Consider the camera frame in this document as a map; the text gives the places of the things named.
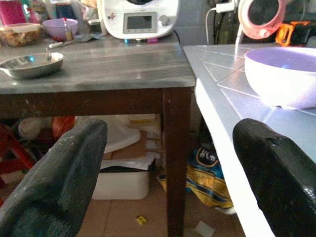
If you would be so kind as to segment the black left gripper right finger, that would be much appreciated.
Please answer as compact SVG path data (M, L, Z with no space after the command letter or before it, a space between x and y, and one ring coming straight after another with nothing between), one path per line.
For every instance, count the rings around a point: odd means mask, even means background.
M233 129L235 153L276 237L316 235L316 164L290 138L246 118Z

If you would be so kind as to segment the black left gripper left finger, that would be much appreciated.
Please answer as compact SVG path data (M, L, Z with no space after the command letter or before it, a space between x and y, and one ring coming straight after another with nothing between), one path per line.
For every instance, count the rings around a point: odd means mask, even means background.
M31 168L0 209L3 237L75 237L100 172L107 124L74 126Z

